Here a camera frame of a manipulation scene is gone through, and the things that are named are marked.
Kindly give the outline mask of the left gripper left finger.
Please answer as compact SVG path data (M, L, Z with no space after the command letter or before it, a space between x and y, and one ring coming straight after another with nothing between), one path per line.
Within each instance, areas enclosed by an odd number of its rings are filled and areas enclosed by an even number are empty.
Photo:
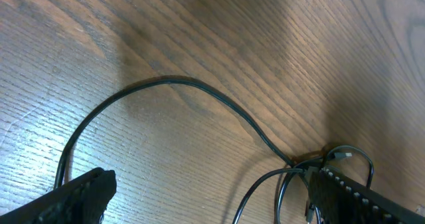
M116 193L116 173L94 168L1 216L2 223L100 224Z

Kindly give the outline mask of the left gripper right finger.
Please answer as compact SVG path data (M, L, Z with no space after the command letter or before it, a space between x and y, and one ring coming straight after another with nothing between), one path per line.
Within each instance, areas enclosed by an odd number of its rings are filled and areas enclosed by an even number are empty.
M424 217L328 169L311 174L309 200L327 224L424 224Z

